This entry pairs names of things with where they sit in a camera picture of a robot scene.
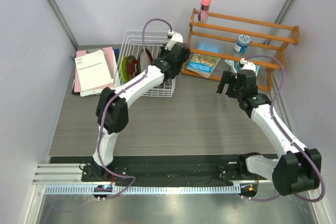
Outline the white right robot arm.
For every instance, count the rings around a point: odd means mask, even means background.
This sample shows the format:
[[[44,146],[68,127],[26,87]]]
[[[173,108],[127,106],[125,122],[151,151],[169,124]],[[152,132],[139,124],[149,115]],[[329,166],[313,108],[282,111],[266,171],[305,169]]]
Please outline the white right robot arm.
[[[226,95],[236,99],[239,107],[260,127],[278,157],[278,160],[272,160],[258,153],[240,156],[239,177],[250,179],[259,175],[266,178],[282,196],[321,187],[322,157],[319,151],[301,143],[278,116],[274,103],[258,92],[255,64],[243,58],[239,65],[239,71],[223,72],[217,93],[222,93],[228,85]]]

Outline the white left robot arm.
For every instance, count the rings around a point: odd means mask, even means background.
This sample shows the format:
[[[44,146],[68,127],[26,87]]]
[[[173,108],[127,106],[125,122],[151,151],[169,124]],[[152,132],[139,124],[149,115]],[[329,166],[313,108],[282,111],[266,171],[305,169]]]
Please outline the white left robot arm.
[[[98,180],[105,182],[111,177],[112,169],[108,165],[113,161],[118,135],[129,122],[130,106],[150,89],[179,75],[189,55],[190,48],[183,43],[183,36],[174,32],[145,71],[114,90],[103,89],[96,109],[99,138],[93,155],[97,164],[93,174]]]

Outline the brown rimmed cream plate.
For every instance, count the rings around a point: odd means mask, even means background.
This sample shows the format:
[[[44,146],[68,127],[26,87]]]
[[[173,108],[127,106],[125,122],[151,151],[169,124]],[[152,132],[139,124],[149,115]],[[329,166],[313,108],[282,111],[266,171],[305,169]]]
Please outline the brown rimmed cream plate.
[[[147,48],[145,48],[144,50],[142,49],[137,57],[139,73],[145,71],[147,66],[152,62],[152,60],[153,58],[150,51]]]

